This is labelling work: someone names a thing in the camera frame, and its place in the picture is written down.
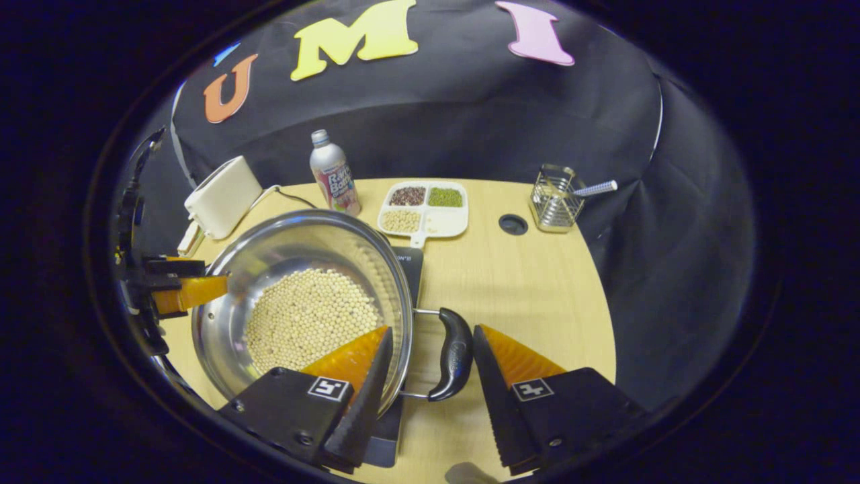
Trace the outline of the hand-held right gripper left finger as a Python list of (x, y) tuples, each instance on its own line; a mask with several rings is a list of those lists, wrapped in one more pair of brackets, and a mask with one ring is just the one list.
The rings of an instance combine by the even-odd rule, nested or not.
[(305, 371), (276, 367), (219, 413), (262, 444), (347, 474), (363, 463), (393, 352), (386, 325)]

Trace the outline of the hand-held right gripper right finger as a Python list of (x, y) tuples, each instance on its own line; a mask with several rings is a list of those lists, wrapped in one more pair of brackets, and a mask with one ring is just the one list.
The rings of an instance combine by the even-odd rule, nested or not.
[(475, 327), (474, 346), (492, 434), (513, 476), (596, 459), (647, 421), (593, 368), (565, 370), (488, 325)]

